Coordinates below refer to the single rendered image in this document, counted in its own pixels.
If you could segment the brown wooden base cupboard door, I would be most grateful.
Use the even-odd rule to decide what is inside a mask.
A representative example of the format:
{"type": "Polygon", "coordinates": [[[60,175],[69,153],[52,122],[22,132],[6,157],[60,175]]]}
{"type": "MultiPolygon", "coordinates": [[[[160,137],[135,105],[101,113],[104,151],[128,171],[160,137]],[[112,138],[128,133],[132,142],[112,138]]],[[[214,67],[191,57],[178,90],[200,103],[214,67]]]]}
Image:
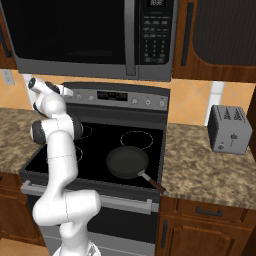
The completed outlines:
{"type": "Polygon", "coordinates": [[[25,196],[0,195],[1,238],[45,247],[44,239],[32,219],[25,196]]]}
{"type": "Polygon", "coordinates": [[[160,214],[155,256],[241,256],[251,229],[160,214]],[[165,248],[161,248],[168,220],[165,248]]]}

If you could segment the black steel microwave oven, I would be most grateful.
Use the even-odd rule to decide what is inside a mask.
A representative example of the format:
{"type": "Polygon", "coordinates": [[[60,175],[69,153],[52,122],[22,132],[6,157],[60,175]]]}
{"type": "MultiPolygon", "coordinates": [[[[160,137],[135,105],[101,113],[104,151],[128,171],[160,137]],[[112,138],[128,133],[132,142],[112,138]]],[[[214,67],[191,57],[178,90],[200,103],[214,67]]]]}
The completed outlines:
{"type": "Polygon", "coordinates": [[[21,73],[168,82],[178,0],[135,0],[136,75],[126,74],[124,0],[0,0],[21,73]]]}

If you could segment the brown wooden drawer front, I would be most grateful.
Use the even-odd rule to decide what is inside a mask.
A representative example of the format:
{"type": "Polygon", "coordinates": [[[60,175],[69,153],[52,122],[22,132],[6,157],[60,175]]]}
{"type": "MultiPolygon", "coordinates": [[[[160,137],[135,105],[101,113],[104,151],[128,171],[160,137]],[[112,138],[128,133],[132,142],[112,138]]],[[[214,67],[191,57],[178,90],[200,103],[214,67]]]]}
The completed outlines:
{"type": "Polygon", "coordinates": [[[214,220],[217,222],[236,223],[245,227],[256,225],[256,210],[236,208],[211,203],[197,202],[185,199],[176,199],[166,196],[160,198],[160,212],[164,214],[177,215],[182,217],[192,217],[197,219],[214,220]],[[209,216],[197,214],[196,206],[203,210],[217,211],[222,210],[223,216],[209,216]]]}
{"type": "Polygon", "coordinates": [[[18,174],[0,172],[0,195],[19,196],[22,181],[18,174]]]}

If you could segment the black frying pan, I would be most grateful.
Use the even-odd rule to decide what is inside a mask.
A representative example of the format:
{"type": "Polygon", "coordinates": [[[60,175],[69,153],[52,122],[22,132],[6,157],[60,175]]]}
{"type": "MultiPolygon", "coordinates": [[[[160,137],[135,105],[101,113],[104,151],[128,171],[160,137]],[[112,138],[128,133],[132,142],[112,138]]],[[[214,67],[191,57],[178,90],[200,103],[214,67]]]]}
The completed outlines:
{"type": "Polygon", "coordinates": [[[106,157],[106,165],[115,177],[121,179],[143,177],[161,194],[168,195],[167,190],[146,173],[149,156],[138,147],[121,146],[112,150],[106,157]]]}

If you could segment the black steel stove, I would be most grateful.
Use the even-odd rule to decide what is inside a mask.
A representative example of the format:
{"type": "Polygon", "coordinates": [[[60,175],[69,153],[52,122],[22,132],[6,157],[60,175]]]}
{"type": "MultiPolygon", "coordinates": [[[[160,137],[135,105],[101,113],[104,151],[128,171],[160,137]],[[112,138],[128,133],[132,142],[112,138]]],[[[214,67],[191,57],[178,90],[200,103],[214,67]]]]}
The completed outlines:
{"type": "MultiPolygon", "coordinates": [[[[156,191],[143,177],[121,179],[107,168],[106,157],[121,146],[134,146],[149,156],[146,173],[161,185],[164,148],[170,92],[167,89],[124,84],[67,82],[62,84],[73,91],[64,98],[67,114],[80,120],[81,137],[74,141],[77,157],[77,178],[68,184],[65,192],[94,190],[101,194],[130,195],[156,191]],[[94,96],[94,102],[88,100],[94,96]],[[151,100],[150,106],[145,101],[151,100]]],[[[47,146],[39,149],[20,171],[22,184],[29,180],[33,185],[48,184],[47,146]]],[[[31,213],[39,196],[26,195],[31,213]]],[[[61,246],[60,227],[40,226],[50,256],[61,246]]]]}

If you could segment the grey toaster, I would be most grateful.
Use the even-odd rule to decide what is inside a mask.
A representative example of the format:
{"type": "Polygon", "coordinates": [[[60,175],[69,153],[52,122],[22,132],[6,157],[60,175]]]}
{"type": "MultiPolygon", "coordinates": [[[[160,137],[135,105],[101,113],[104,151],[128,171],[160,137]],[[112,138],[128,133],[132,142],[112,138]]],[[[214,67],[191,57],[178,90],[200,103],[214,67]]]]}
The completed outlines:
{"type": "Polygon", "coordinates": [[[213,105],[208,120],[208,136],[213,152],[244,155],[252,127],[241,107],[213,105]]]}

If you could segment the grey wall socket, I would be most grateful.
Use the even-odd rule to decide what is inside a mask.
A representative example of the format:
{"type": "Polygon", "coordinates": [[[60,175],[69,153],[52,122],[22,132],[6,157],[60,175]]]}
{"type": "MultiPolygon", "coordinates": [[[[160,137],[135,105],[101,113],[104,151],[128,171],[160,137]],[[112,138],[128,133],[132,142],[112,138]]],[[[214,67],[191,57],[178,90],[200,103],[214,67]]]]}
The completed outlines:
{"type": "Polygon", "coordinates": [[[2,77],[3,77],[4,83],[6,85],[14,86],[15,82],[14,82],[11,70],[10,69],[2,69],[1,72],[2,72],[2,77]]]}

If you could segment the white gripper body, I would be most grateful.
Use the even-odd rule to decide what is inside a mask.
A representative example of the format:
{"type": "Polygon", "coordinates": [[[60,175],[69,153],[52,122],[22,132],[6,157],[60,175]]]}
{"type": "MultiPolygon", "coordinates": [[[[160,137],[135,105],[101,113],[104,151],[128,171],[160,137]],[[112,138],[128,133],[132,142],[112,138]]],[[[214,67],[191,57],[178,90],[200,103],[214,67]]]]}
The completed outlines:
{"type": "Polygon", "coordinates": [[[59,90],[60,90],[60,94],[62,96],[69,96],[69,97],[73,96],[73,91],[71,89],[65,87],[64,85],[60,85],[59,90]]]}

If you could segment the dark panel wooden cupboard door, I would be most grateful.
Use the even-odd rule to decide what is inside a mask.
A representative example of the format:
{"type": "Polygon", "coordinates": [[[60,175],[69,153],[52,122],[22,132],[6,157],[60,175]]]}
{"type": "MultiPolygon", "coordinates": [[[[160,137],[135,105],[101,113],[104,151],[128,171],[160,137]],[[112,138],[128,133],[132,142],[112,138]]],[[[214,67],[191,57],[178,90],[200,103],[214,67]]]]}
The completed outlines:
{"type": "Polygon", "coordinates": [[[178,0],[173,76],[256,83],[256,0],[178,0]],[[194,9],[182,67],[188,2],[194,9]]]}

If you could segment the black oven door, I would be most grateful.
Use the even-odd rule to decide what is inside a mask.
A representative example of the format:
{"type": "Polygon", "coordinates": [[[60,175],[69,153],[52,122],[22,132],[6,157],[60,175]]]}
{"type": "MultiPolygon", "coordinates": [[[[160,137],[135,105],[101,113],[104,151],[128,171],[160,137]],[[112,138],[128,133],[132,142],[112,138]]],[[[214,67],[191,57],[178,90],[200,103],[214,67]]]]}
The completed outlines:
{"type": "MultiPolygon", "coordinates": [[[[130,195],[106,196],[146,201],[160,201],[156,191],[130,195]]],[[[102,256],[154,256],[158,212],[150,215],[105,208],[88,223],[89,238],[98,246],[102,256]]]]}

